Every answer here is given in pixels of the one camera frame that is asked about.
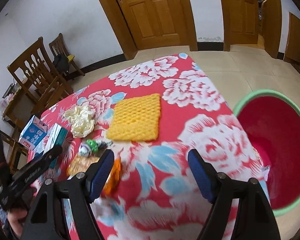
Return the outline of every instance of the white wall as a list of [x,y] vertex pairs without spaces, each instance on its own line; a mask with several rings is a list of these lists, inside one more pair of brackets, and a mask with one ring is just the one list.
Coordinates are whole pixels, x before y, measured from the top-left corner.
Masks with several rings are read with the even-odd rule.
[[289,12],[293,13],[300,19],[300,11],[292,0],[281,0],[282,7],[282,27],[279,52],[285,53],[288,32],[289,32]]
[[[45,48],[59,33],[79,67],[122,53],[99,0],[9,0],[0,13],[0,98],[13,82],[6,67],[42,36]],[[11,134],[2,121],[0,128]]]
[[220,41],[223,39],[221,0],[190,0],[197,41]]

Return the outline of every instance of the red bucket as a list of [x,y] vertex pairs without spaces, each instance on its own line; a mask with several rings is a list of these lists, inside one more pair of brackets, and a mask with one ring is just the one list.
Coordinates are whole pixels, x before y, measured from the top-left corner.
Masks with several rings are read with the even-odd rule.
[[266,182],[275,216],[300,202],[300,109],[285,95],[258,90],[234,109],[263,166],[270,165]]

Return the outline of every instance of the red floral tablecloth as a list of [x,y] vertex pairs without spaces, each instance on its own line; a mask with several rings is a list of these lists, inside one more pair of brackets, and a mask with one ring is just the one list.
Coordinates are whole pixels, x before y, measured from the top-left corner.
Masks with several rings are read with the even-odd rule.
[[[95,129],[87,138],[108,141],[106,130],[115,104],[124,99],[159,93],[159,137],[153,142],[114,142],[123,176],[116,192],[106,199],[110,216],[97,218],[105,239],[196,239],[211,205],[197,187],[187,164],[196,148],[205,161],[233,179],[262,179],[261,166],[236,117],[199,66],[185,53],[162,57],[111,74],[75,92],[42,115],[49,128],[59,123],[70,130],[64,111],[73,105],[95,110]],[[40,143],[41,151],[48,136]],[[66,168],[78,152],[81,139],[68,133],[57,169],[46,178],[67,179]],[[69,206],[64,200],[72,239],[78,239]],[[233,202],[224,239],[230,239],[238,203]]]

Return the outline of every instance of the metal screw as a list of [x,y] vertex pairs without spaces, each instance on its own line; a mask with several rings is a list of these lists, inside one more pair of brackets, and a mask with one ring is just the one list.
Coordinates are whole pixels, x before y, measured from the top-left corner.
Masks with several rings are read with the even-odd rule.
[[227,177],[227,175],[224,172],[218,172],[217,176],[219,179],[225,179]]
[[50,185],[52,182],[53,182],[52,179],[46,179],[46,180],[44,181],[44,183],[45,183],[46,185]]
[[258,184],[258,180],[256,178],[249,179],[252,184]]
[[77,177],[78,179],[82,179],[84,176],[85,176],[84,172],[79,172],[79,173],[77,173],[77,175],[76,175],[76,177]]

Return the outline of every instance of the yellow cushion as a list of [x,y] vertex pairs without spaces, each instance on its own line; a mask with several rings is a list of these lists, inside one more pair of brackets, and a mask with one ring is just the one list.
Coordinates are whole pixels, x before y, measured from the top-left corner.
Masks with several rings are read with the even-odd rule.
[[155,140],[159,133],[160,95],[152,94],[119,101],[107,138],[123,141]]
[[67,58],[68,58],[68,62],[70,62],[71,60],[73,60],[74,55],[69,55]]

